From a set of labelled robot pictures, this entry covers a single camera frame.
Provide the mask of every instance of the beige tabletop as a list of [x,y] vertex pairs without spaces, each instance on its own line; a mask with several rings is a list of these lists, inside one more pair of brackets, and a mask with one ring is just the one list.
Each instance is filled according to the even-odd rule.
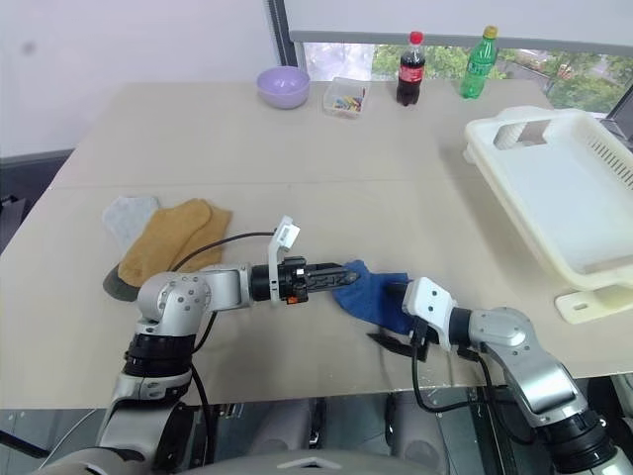
[[[525,312],[574,376],[632,371],[633,315],[563,321],[553,299],[564,284],[541,270],[461,157],[468,121],[547,107],[537,87],[492,81],[465,101],[451,84],[428,81],[409,108],[391,88],[373,84],[358,121],[322,113],[322,84],[295,111],[270,109],[246,84],[126,88],[0,256],[1,406],[109,403],[138,317],[101,288],[121,258],[101,214],[120,195],[154,195],[165,207],[208,199],[234,211],[229,235],[292,216],[302,228],[293,255],[428,276],[464,307]],[[224,262],[263,263],[266,245],[229,244]],[[214,403],[409,389],[408,359],[380,349],[365,335],[374,329],[325,293],[298,306],[259,303],[221,314],[195,362]],[[481,376],[432,348],[420,383],[474,385]]]

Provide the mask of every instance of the white plastic tray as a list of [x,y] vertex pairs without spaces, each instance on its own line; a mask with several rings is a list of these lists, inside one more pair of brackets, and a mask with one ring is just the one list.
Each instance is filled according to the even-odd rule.
[[[538,123],[541,134],[524,139]],[[585,322],[633,308],[633,154],[590,114],[535,107],[471,122],[474,161],[537,257],[583,292],[559,297]]]

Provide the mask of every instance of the soda bottle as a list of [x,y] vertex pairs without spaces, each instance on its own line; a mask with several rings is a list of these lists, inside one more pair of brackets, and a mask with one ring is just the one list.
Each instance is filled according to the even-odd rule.
[[421,46],[423,38],[422,32],[411,32],[408,36],[409,46],[400,57],[396,99],[403,106],[416,104],[419,97],[419,84],[422,82],[426,63]]
[[484,89],[486,76],[491,72],[497,60],[495,38],[497,27],[487,26],[484,30],[484,38],[471,51],[466,66],[466,74],[460,87],[460,94],[466,98],[477,99]]

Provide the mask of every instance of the wire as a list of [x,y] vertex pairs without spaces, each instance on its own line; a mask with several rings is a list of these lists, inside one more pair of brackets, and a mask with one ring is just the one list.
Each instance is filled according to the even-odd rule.
[[495,387],[493,386],[493,379],[491,378],[491,373],[488,370],[488,365],[486,364],[486,361],[484,361],[484,359],[479,354],[475,353],[475,357],[477,359],[477,362],[479,362],[479,364],[482,366],[482,371],[484,371],[484,378],[486,379],[486,392],[488,393],[488,399],[491,402],[491,408],[493,409],[493,416],[497,419],[498,424],[501,426],[501,428],[507,435],[507,438],[509,438],[513,442],[518,443],[519,445],[531,445],[532,443],[536,441],[536,432],[531,427],[529,438],[524,439],[524,438],[519,437],[518,435],[516,435],[514,432],[510,430],[510,427],[505,423],[503,414],[501,413],[501,410],[498,407],[498,401],[494,393]]
[[92,411],[90,411],[89,413],[87,413],[86,415],[84,415],[83,418],[81,418],[79,421],[77,421],[75,423],[75,425],[73,427],[71,427],[67,433],[65,433],[63,435],[63,437],[59,440],[59,442],[55,445],[55,447],[53,447],[50,450],[50,454],[48,455],[47,458],[44,459],[44,462],[42,462],[42,465],[40,465],[40,467],[38,467],[38,470],[42,470],[45,465],[48,463],[49,460],[52,459],[52,457],[55,455],[55,453],[59,450],[59,448],[61,447],[61,445],[66,442],[66,439],[70,437],[70,435],[75,432],[77,430],[77,428],[79,426],[81,426],[84,421],[86,421],[90,416],[92,416],[93,414],[95,414],[98,411],[98,409],[93,409]]
[[190,259],[192,259],[196,255],[200,254],[201,252],[204,252],[205,250],[211,249],[213,247],[217,247],[217,246],[222,245],[222,244],[226,244],[227,242],[231,242],[232,240],[238,240],[238,239],[242,239],[242,238],[254,238],[254,237],[257,237],[257,236],[274,236],[274,235],[275,235],[274,233],[244,233],[244,234],[241,234],[241,235],[226,237],[224,239],[217,240],[215,242],[212,242],[211,244],[203,245],[202,247],[200,247],[200,248],[194,250],[193,252],[190,252],[189,254],[185,255],[180,260],[180,262],[178,262],[176,265],[174,265],[171,268],[171,270],[172,271],[176,271],[176,270],[180,269],[180,267],[185,265],[185,263],[187,263],[187,261],[189,261]]
[[202,415],[205,419],[205,429],[207,431],[207,450],[205,452],[205,465],[213,463],[214,455],[216,452],[216,437],[214,435],[213,415],[211,414],[211,406],[207,399],[207,393],[205,386],[202,384],[202,379],[196,370],[196,367],[191,363],[191,375],[196,384],[196,389],[200,395],[200,403],[202,406]]
[[205,332],[200,338],[200,341],[198,341],[198,343],[196,343],[196,346],[194,346],[194,351],[193,351],[194,353],[197,352],[200,348],[202,348],[203,344],[205,344],[205,341],[207,341],[207,338],[209,337],[209,333],[211,332],[211,327],[214,325],[214,322],[216,321],[217,316],[218,316],[218,311],[214,311],[213,313],[211,313],[211,316],[209,317],[209,322],[207,323],[207,327],[205,328]]
[[451,466],[453,467],[453,472],[455,472],[455,475],[459,475],[459,472],[457,471],[457,466],[455,465],[455,460],[453,460],[453,457],[451,457],[451,452],[448,449],[448,447],[446,446],[446,442],[444,442],[444,447],[446,449],[446,453],[448,454],[448,461],[450,462]]
[[[453,411],[455,409],[468,408],[471,406],[480,406],[481,404],[488,404],[490,402],[490,395],[489,395],[489,398],[484,401],[463,401],[461,403],[449,404],[448,406],[440,406],[440,407],[428,406],[424,402],[424,399],[422,398],[422,394],[419,390],[419,383],[417,379],[417,349],[418,349],[418,346],[416,345],[413,345],[411,347],[411,351],[412,351],[411,353],[411,379],[413,380],[413,392],[415,393],[415,400],[417,401],[417,404],[421,408],[423,408],[425,411],[427,411],[428,413],[439,414],[439,413],[446,413],[448,411]],[[496,399],[496,401],[499,404],[504,404],[504,405],[509,405],[509,406],[516,405],[516,401],[506,401],[506,400],[498,400],[498,399]]]
[[417,404],[423,408],[425,411],[433,414],[438,413],[446,413],[448,411],[453,411],[455,409],[466,408],[468,406],[475,406],[479,404],[489,404],[492,409],[493,417],[497,420],[498,424],[501,426],[503,431],[507,434],[507,438],[512,440],[519,445],[531,445],[536,440],[536,433],[532,428],[530,428],[530,438],[524,439],[516,435],[514,432],[510,430],[510,428],[505,423],[505,419],[498,407],[500,403],[509,403],[509,401],[498,401],[497,396],[495,395],[495,386],[493,386],[493,380],[491,378],[491,373],[488,369],[488,365],[486,361],[482,359],[482,357],[472,351],[473,359],[477,361],[482,366],[482,371],[484,371],[484,378],[486,379],[486,393],[487,399],[485,401],[463,401],[461,403],[449,404],[448,406],[442,407],[431,407],[424,403],[422,399],[422,394],[419,390],[419,382],[417,379],[417,350],[419,348],[418,344],[411,345],[411,379],[413,380],[413,393],[415,394],[415,400]]

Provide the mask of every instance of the white mounting bracket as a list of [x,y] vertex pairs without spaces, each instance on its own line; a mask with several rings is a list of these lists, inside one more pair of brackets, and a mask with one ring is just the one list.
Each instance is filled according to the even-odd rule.
[[422,277],[407,285],[403,300],[403,312],[420,317],[432,327],[439,336],[440,346],[451,350],[448,338],[451,312],[457,303],[446,290],[431,279]]
[[293,219],[284,216],[268,244],[268,285],[270,287],[270,301],[273,304],[281,302],[277,265],[282,261],[282,254],[288,252],[293,246],[299,231],[299,227],[293,224]]

